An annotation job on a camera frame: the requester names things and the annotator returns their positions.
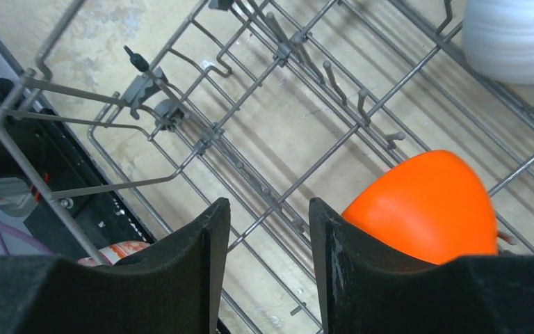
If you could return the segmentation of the orange bowl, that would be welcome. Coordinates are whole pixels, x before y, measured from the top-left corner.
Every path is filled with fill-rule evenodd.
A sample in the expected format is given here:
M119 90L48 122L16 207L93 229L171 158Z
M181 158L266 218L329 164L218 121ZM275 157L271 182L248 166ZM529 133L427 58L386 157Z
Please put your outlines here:
M490 196L473 168L448 150L400 163L367 186L341 215L382 243L431 264L498 253Z

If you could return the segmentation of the red white patterned bowl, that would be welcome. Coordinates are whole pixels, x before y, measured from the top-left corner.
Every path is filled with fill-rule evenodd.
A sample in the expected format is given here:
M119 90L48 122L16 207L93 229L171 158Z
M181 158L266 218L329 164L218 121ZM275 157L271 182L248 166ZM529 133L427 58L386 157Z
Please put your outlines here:
M121 259L142 251L151 244L144 241L121 241L99 249L101 255L114 265Z

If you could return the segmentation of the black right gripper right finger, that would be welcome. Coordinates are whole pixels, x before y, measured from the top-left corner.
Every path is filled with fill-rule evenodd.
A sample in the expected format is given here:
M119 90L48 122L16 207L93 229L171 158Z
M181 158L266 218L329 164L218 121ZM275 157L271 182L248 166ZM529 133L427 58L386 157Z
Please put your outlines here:
M534 255L464 256L434 265L309 203L325 333L534 333Z

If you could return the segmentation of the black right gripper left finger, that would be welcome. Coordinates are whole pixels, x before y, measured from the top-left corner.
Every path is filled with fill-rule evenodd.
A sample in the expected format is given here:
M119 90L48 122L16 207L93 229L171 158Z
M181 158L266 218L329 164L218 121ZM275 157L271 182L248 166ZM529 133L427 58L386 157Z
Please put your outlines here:
M225 333L230 203L113 266L0 256L0 333Z

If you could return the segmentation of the plain white bowl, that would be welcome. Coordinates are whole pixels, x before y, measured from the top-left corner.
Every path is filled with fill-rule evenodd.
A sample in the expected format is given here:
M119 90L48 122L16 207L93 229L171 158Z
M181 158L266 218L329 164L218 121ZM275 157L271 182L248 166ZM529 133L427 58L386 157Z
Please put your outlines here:
M468 1L462 50L470 67L490 79L534 85L534 1Z

